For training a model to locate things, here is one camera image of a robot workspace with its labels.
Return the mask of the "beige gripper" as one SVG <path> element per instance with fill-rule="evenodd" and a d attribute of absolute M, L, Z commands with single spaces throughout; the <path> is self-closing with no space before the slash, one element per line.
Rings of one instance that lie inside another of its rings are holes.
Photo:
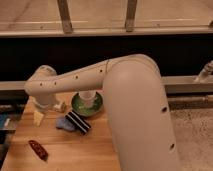
<path fill-rule="evenodd" d="M 36 126 L 40 126 L 44 119 L 44 114 L 53 109 L 54 102 L 41 103 L 41 102 L 35 101 L 34 106 L 37 111 L 35 111 L 33 114 L 34 116 L 33 123 Z"/>

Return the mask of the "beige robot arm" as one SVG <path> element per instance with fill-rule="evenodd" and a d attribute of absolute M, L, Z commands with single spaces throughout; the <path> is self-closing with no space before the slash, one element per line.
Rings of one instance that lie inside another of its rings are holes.
<path fill-rule="evenodd" d="M 121 171 L 181 171 L 166 91 L 150 57 L 107 59 L 61 75 L 43 65 L 24 89 L 46 110 L 61 107 L 59 92 L 101 89 Z"/>

